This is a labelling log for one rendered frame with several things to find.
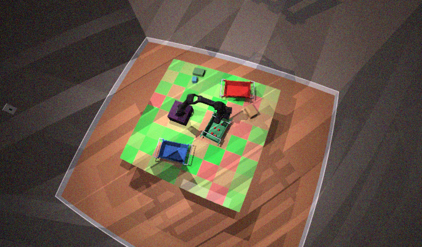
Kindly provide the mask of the green plastic tray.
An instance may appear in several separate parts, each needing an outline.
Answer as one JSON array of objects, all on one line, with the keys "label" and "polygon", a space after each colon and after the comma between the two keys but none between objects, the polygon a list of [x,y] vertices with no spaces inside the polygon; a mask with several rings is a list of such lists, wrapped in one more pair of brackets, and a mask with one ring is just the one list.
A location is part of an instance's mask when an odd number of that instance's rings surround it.
[{"label": "green plastic tray", "polygon": [[[217,115],[217,113],[214,111],[213,116],[211,117],[208,125],[206,126],[206,128],[204,130],[205,132],[203,132],[202,134],[200,134],[200,137],[201,136],[204,136],[205,138],[208,138],[208,139],[210,139],[210,140],[218,143],[217,146],[219,146],[219,144],[220,144],[219,141],[220,141],[221,137],[223,136],[223,134],[224,134],[224,132],[225,132],[228,124],[230,123],[230,121],[232,121],[233,118],[232,119],[222,118],[226,122],[224,122],[224,121],[221,120],[220,121],[220,124],[217,124],[217,123],[214,123],[213,122],[213,120],[215,118],[214,116],[216,116],[216,115]],[[223,125],[221,126],[221,124],[223,124]],[[214,127],[216,127],[216,129],[214,129]],[[218,129],[220,129],[220,130],[218,131]],[[213,132],[213,136],[209,135],[209,134],[211,134],[211,132]],[[216,135],[216,137],[218,137],[220,139],[215,138],[214,135]]]}]

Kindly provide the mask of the tan rectangular block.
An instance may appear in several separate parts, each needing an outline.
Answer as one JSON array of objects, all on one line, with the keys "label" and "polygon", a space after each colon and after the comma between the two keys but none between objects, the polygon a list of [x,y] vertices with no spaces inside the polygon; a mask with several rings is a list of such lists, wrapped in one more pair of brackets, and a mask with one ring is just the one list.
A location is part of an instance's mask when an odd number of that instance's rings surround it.
[{"label": "tan rectangular block", "polygon": [[254,108],[252,104],[245,106],[244,110],[250,119],[254,118],[258,114],[257,110]]}]

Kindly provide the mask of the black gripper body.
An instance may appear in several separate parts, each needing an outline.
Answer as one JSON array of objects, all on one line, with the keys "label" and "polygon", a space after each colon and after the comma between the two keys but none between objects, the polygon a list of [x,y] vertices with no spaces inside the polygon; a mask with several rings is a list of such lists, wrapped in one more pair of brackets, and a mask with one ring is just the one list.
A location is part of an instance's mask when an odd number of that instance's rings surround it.
[{"label": "black gripper body", "polygon": [[222,113],[222,114],[219,114],[218,112],[216,112],[216,113],[217,113],[217,118],[214,118],[213,122],[214,122],[214,123],[216,123],[216,124],[220,124],[220,121],[221,121],[222,115],[223,115],[224,113]]}]

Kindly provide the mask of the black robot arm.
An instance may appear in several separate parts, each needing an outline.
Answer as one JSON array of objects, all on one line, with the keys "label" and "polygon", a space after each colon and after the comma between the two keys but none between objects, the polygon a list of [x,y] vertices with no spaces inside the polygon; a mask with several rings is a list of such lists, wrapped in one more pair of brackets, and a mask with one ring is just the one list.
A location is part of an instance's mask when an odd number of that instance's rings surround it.
[{"label": "black robot arm", "polygon": [[[197,96],[197,100],[194,100],[194,96]],[[219,114],[222,114],[222,118],[225,119],[229,119],[230,118],[230,114],[232,114],[232,107],[226,107],[226,104],[222,101],[213,101],[211,99],[207,99],[201,95],[196,95],[196,94],[188,94],[185,101],[177,106],[177,110],[176,110],[176,115],[177,116],[181,116],[183,117],[183,115],[185,114],[185,109],[188,105],[194,105],[196,103],[203,103],[209,106],[214,107],[215,110],[217,110],[217,112]]]}]

